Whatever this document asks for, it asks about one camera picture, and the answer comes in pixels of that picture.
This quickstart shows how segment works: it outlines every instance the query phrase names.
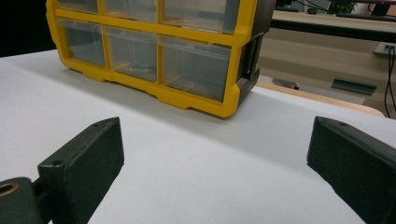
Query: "white table surface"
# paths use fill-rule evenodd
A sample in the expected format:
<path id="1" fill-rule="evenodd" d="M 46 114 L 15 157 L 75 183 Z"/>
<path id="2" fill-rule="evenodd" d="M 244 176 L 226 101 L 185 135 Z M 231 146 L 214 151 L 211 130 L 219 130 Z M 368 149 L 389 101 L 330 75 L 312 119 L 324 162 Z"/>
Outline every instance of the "white table surface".
<path id="1" fill-rule="evenodd" d="M 396 147 L 396 121 L 254 88 L 218 119 L 68 70 L 56 51 L 0 59 L 0 180 L 120 117 L 125 165 L 90 223 L 362 223 L 306 165 L 315 116 Z"/>

